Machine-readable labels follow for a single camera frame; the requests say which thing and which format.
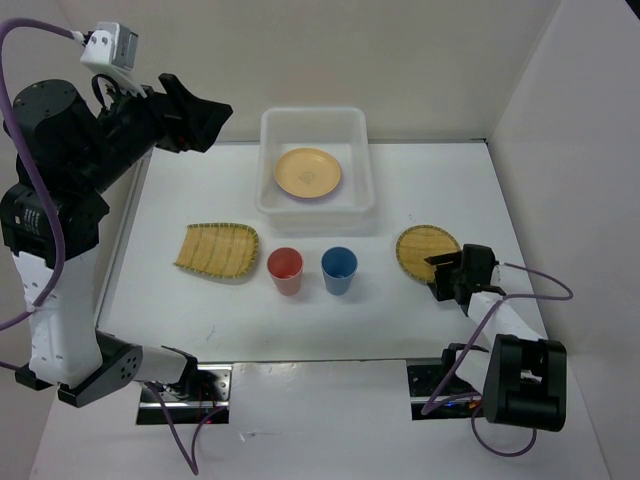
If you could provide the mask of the round bamboo tray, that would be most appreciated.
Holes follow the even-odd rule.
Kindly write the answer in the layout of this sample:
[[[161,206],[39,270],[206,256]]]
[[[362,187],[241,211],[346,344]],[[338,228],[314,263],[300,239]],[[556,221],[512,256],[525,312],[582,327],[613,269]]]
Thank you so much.
[[[458,241],[446,230],[434,225],[416,225],[399,235],[395,258],[404,273],[427,285],[434,282],[434,267],[425,259],[460,249]]]

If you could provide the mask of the yellow plastic plate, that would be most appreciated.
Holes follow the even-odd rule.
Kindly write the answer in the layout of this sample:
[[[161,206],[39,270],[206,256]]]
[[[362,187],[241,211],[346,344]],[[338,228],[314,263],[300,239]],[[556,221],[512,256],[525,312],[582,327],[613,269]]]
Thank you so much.
[[[317,197],[339,185],[342,169],[338,160],[317,148],[296,148],[276,162],[274,177],[282,190],[302,197]]]

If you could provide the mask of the purple plastic plate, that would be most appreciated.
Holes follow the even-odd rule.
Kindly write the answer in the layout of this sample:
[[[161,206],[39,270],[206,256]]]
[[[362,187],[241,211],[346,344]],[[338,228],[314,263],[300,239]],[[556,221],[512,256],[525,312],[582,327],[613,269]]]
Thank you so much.
[[[311,197],[307,198],[307,197],[293,195],[291,192],[287,192],[285,190],[283,190],[282,193],[287,198],[289,198],[289,199],[291,199],[293,201],[296,201],[296,202],[301,202],[301,203],[322,203],[322,202],[331,201],[336,196],[339,196],[341,194],[341,191],[342,191],[342,186],[338,185],[334,189],[332,189],[330,192],[327,192],[324,195],[313,197],[313,198],[311,198]]]

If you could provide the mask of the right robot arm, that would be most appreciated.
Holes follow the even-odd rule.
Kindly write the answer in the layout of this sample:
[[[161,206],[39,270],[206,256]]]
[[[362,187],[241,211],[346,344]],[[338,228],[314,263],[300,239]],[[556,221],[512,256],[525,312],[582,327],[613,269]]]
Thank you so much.
[[[500,265],[487,246],[466,244],[460,251],[427,257],[434,269],[430,289],[438,301],[453,300],[475,323],[471,338],[452,360],[438,369],[439,384],[422,408],[428,415],[445,389],[462,392],[473,381],[471,354],[480,336],[489,343],[481,391],[488,422],[559,432],[567,409],[567,351],[555,340],[538,335],[509,302],[534,299],[534,294],[506,293],[493,283]]]

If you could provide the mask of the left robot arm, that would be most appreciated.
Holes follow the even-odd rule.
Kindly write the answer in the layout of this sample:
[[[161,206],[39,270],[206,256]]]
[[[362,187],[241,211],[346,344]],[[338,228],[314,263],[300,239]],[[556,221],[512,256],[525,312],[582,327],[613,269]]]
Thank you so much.
[[[23,282],[31,332],[30,360],[15,378],[35,391],[56,387],[74,407],[132,382],[162,385],[184,400],[203,377],[194,356],[101,332],[93,313],[104,192],[155,148],[207,151],[233,113],[172,74],[160,82],[160,91],[133,95],[97,74],[101,110],[93,114],[70,82],[40,81],[16,96],[4,122],[27,147],[16,161],[19,180],[1,200],[2,236]]]

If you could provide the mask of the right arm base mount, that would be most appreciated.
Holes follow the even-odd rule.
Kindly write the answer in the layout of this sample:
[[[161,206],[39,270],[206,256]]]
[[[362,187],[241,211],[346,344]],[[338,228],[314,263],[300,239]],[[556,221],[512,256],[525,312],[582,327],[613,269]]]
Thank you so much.
[[[435,397],[428,414],[422,408],[445,377],[446,368],[439,358],[406,361],[411,417],[413,421],[468,419],[481,403],[479,392],[468,382],[453,377]]]

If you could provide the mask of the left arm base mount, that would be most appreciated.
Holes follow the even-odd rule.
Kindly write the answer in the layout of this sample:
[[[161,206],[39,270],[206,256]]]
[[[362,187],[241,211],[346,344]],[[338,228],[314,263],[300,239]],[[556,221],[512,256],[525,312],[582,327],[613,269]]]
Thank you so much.
[[[176,425],[197,425],[209,414],[207,424],[228,424],[232,373],[232,364],[202,363],[188,386],[153,382],[154,394],[148,386],[142,385],[136,424],[167,424],[159,398]]]

